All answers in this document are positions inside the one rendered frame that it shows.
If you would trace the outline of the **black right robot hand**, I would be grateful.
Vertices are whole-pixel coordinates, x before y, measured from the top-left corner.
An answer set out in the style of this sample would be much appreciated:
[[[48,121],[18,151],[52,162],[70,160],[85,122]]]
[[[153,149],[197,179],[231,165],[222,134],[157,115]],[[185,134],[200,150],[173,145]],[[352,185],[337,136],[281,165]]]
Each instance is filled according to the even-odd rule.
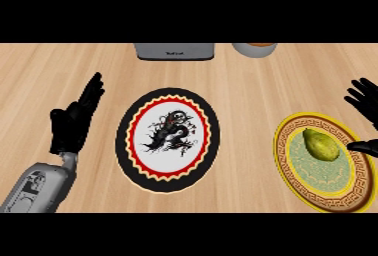
[[[351,95],[345,97],[345,100],[370,120],[378,131],[378,86],[367,78],[354,80],[352,84],[354,88],[348,89]],[[378,138],[349,143],[348,149],[378,158]]]

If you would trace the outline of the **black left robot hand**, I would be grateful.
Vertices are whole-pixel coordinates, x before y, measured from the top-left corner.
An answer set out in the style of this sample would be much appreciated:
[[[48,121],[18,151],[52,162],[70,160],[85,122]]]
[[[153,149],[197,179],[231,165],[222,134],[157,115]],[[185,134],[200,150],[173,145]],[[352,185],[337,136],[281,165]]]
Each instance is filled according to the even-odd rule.
[[[98,108],[101,97],[105,93],[103,74],[95,73],[83,94],[67,109],[51,111],[52,144],[51,153],[79,153],[86,142],[92,117]]]

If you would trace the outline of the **green pear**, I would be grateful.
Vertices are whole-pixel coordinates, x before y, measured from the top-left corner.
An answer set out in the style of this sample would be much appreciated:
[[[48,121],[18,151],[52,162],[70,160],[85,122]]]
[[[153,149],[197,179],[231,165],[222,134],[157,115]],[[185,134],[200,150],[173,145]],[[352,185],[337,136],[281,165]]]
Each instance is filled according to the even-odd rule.
[[[318,160],[333,162],[340,156],[340,148],[334,139],[309,128],[303,131],[303,138],[309,154]]]

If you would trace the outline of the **black red dragon plate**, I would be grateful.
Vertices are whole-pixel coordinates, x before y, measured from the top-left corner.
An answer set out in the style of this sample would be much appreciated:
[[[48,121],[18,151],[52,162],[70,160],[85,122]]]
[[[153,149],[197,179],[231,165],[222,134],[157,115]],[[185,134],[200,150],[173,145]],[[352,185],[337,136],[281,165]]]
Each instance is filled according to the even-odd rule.
[[[206,99],[187,89],[157,89],[120,122],[116,153],[125,175],[151,192],[182,191],[207,174],[219,144],[219,120]]]

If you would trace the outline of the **yellow green patterned plate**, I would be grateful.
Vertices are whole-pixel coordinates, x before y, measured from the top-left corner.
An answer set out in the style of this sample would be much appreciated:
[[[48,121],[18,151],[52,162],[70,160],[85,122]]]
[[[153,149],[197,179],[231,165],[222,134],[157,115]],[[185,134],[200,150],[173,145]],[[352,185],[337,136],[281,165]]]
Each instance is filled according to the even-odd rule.
[[[303,132],[312,129],[334,140],[340,155],[318,160],[306,149]],[[364,212],[376,199],[378,173],[373,157],[348,150],[359,141],[351,128],[330,116],[299,112],[281,122],[274,154],[283,179],[303,202],[321,212]]]

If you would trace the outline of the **grey appliance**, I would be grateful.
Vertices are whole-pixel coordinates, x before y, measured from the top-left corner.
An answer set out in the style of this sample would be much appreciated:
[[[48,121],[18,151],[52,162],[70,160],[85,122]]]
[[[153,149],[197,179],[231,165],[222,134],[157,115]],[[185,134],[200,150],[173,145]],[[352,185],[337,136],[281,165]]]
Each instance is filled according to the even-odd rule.
[[[213,43],[136,43],[136,55],[151,61],[203,61],[215,58]]]

